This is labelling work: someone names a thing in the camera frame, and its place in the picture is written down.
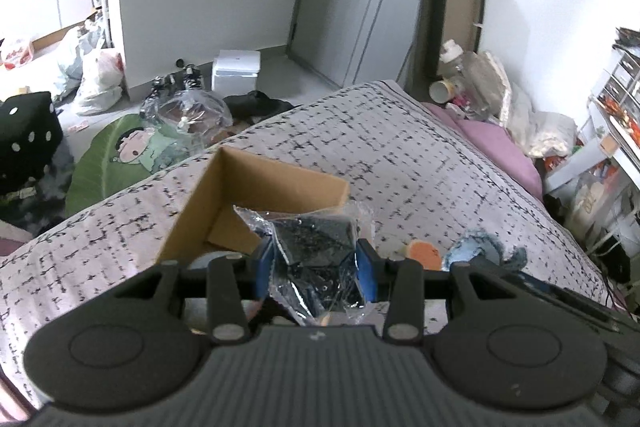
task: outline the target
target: bed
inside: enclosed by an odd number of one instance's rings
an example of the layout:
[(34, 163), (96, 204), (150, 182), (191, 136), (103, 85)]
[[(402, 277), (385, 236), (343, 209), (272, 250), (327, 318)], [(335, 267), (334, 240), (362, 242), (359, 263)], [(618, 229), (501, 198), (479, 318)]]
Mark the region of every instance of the bed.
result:
[[(602, 303), (607, 296), (597, 269), (542, 204), (395, 83), (340, 90), (224, 143), (347, 179), (351, 197), (375, 213), (382, 255), (398, 256), (412, 239), (444, 252), (466, 229), (482, 227), (508, 250), (525, 246), (534, 277)], [(38, 398), (22, 369), (29, 337), (154, 263), (210, 154), (158, 172), (2, 258), (0, 363), (32, 403)], [(426, 330), (445, 323), (442, 303), (428, 303)]]

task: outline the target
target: cartoon face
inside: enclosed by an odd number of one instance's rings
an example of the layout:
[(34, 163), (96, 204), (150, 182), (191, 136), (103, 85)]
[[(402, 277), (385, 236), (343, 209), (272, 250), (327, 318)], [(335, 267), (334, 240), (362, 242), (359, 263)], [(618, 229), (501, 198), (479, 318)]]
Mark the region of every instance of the cartoon face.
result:
[(135, 162), (149, 144), (153, 131), (142, 128), (132, 129), (118, 140), (116, 150), (122, 163)]

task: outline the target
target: white box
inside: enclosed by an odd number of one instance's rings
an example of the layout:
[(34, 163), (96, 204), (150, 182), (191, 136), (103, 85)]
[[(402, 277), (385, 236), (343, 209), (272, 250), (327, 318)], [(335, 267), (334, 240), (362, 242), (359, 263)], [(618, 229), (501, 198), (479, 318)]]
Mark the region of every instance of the white box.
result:
[(211, 75), (211, 89), (221, 97), (255, 90), (260, 71), (260, 52), (222, 50)]

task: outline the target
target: cartoon character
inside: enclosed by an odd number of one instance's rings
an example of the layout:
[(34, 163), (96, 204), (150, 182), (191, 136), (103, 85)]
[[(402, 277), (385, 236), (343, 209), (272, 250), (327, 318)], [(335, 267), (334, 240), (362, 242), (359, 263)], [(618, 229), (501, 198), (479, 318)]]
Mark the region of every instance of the cartoon character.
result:
[(118, 155), (112, 161), (126, 164), (140, 164), (151, 174), (166, 169), (189, 156), (185, 147), (176, 144), (154, 129), (134, 127), (123, 133), (116, 142)]

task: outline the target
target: open cardboard box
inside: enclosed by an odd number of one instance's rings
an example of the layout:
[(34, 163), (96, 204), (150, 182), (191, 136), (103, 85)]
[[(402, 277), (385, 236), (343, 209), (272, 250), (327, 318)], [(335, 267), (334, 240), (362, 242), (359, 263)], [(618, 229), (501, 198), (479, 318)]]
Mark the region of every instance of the open cardboard box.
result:
[(164, 241), (158, 262), (189, 264), (213, 250), (252, 253), (260, 238), (234, 211), (301, 214), (340, 206), (349, 184), (335, 176), (222, 146), (211, 159)]

